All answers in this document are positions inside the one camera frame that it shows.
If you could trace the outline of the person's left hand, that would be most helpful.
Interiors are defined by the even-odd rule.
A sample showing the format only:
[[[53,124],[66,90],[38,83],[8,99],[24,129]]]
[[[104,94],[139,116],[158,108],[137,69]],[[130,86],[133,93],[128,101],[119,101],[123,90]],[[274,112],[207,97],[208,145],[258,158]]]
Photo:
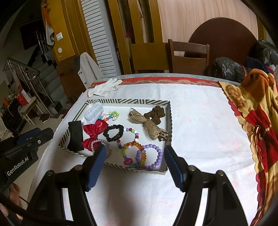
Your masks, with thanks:
[[[18,205],[21,208],[23,207],[22,202],[20,200],[20,187],[15,183],[13,183],[9,186],[9,199],[15,205]],[[7,217],[9,215],[8,209],[2,204],[1,204],[1,211],[4,214],[5,217]]]

